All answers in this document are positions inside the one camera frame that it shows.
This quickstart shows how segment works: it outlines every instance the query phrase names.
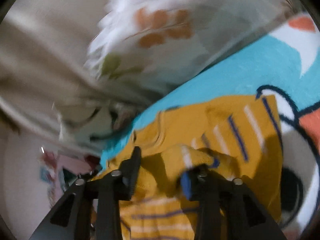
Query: green leaf print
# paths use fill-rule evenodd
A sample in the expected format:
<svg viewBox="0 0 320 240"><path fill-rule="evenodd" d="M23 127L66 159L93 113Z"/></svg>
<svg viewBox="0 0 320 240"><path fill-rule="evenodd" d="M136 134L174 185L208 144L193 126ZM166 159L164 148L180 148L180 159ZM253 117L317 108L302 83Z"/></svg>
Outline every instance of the green leaf print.
<svg viewBox="0 0 320 240"><path fill-rule="evenodd" d="M111 73L111 75L109 76L110 79L117 79L123 75L127 75L127 74L139 74L143 71L143 67L142 66L134 66L132 68L129 69L125 69L125 70L120 70L120 71L114 71L113 73Z"/></svg>
<svg viewBox="0 0 320 240"><path fill-rule="evenodd" d="M104 58L101 67L101 76L107 75L115 71L121 64L121 57L116 53L109 53Z"/></svg>

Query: screw head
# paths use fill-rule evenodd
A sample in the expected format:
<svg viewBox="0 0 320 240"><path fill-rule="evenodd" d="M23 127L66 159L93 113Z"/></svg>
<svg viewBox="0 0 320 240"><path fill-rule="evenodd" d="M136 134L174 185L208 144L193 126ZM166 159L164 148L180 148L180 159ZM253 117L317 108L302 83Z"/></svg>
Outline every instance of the screw head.
<svg viewBox="0 0 320 240"><path fill-rule="evenodd" d="M77 180L76 180L76 185L77 185L77 186L81 186L81 185L83 185L84 183L85 183L84 179L77 179Z"/></svg>
<svg viewBox="0 0 320 240"><path fill-rule="evenodd" d="M207 176L207 173L205 171L200 171L200 173L198 174L198 177L200 178L204 178Z"/></svg>
<svg viewBox="0 0 320 240"><path fill-rule="evenodd" d="M114 170L111 172L112 177L118 177L120 175L121 175L121 171L119 171L119 170Z"/></svg>
<svg viewBox="0 0 320 240"><path fill-rule="evenodd" d="M243 181L242 181L242 179L240 179L240 178L235 178L235 179L233 180L233 183L236 184L236 185L242 185L242 184L243 184Z"/></svg>

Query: folded fabric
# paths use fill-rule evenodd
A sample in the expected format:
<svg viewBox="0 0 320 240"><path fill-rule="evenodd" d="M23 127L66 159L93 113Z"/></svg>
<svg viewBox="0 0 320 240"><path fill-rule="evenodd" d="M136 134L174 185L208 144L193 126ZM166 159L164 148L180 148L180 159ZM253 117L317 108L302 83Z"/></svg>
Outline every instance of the folded fabric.
<svg viewBox="0 0 320 240"><path fill-rule="evenodd" d="M107 11L85 67L101 84L144 98L128 101L149 104L299 7L286 0L110 0Z"/></svg>
<svg viewBox="0 0 320 240"><path fill-rule="evenodd" d="M141 107L113 100L69 99L55 103L60 122L59 140L99 153L105 140L125 128Z"/></svg>
<svg viewBox="0 0 320 240"><path fill-rule="evenodd" d="M132 130L175 106L226 95L276 95L284 146L280 226L290 240L299 239L320 205L319 45L320 33L310 15L293 17L153 104L134 120ZM108 140L101 156L104 167L126 146L132 130Z"/></svg>
<svg viewBox="0 0 320 240"><path fill-rule="evenodd" d="M132 201L121 202L126 239L194 239L196 208L177 189L184 171L200 164L227 179L240 177L275 220L281 216L282 148L274 96L229 96L160 113L96 179L142 150Z"/></svg>

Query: white stripe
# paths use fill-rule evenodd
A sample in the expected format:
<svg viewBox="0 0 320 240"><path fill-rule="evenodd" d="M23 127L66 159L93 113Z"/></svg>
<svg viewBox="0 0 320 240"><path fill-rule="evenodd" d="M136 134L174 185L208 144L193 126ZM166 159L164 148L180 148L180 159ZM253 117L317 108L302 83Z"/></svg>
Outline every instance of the white stripe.
<svg viewBox="0 0 320 240"><path fill-rule="evenodd" d="M264 137L262 135L260 126L258 125L258 122L257 122L256 118L254 117L254 115L253 115L251 109L249 108L249 106L245 106L244 112L245 112L245 114L246 114L246 116L247 116L247 118L249 120L249 123L252 126L252 129L254 130L254 132L256 134L256 137L258 139L258 142L259 142L259 145L260 145L260 148L261 148L262 152L265 152Z"/></svg>
<svg viewBox="0 0 320 240"><path fill-rule="evenodd" d="M233 181L235 178L236 178L236 177L235 177L234 175L232 175L232 176L226 178L226 180L228 180L228 181Z"/></svg>
<svg viewBox="0 0 320 240"><path fill-rule="evenodd" d="M181 147L181 153L182 153L183 161L184 161L186 168L191 169L193 167L193 165L192 165L192 160L191 160L189 149L183 145Z"/></svg>
<svg viewBox="0 0 320 240"><path fill-rule="evenodd" d="M216 138L217 138L217 140L218 140L218 142L220 144L222 153L230 155L228 147L227 147L227 145L226 145L226 143L225 143L225 141L224 141L224 139L223 139L223 137L222 137L222 135L221 135L221 133L219 131L218 125L216 125L216 127L213 129L213 133L216 136Z"/></svg>
<svg viewBox="0 0 320 240"><path fill-rule="evenodd" d="M192 141L191 141L191 147L193 149L198 149L198 146L197 146L197 142L196 142L196 138L193 138Z"/></svg>
<svg viewBox="0 0 320 240"><path fill-rule="evenodd" d="M157 227L139 227L139 226L131 226L131 232L135 233L150 233L164 230L182 230L182 231L193 231L192 226L190 224L175 224L169 226L157 226Z"/></svg>
<svg viewBox="0 0 320 240"><path fill-rule="evenodd" d="M160 206L160 205L163 205L163 204L166 204L166 203L170 203L170 202L173 202L173 201L176 201L176 200L178 200L176 197L173 197L173 198L158 198L158 199L155 199L155 200L142 202L140 204L144 205L144 206Z"/></svg>
<svg viewBox="0 0 320 240"><path fill-rule="evenodd" d="M140 210L143 208L143 206L162 206L166 203L174 202L177 201L177 197L173 198L157 198L157 199L152 199L150 201L146 202L138 202L138 203L132 203L132 206L125 208L124 210L122 209L120 211L120 216L126 216L126 215L131 215L134 212Z"/></svg>

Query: striped fabric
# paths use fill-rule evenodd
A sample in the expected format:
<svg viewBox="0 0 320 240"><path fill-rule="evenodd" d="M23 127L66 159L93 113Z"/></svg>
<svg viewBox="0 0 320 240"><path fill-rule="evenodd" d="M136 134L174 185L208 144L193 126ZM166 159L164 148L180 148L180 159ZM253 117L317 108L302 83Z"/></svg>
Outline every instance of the striped fabric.
<svg viewBox="0 0 320 240"><path fill-rule="evenodd" d="M185 170L200 164L207 164L227 179L242 178L279 220L279 131L274 96L222 97L160 113L153 123L135 131L110 168L97 177L116 169L130 157L134 146L141 147L134 197L120 203L123 238L194 239L198 203L189 202L177 182Z"/></svg>

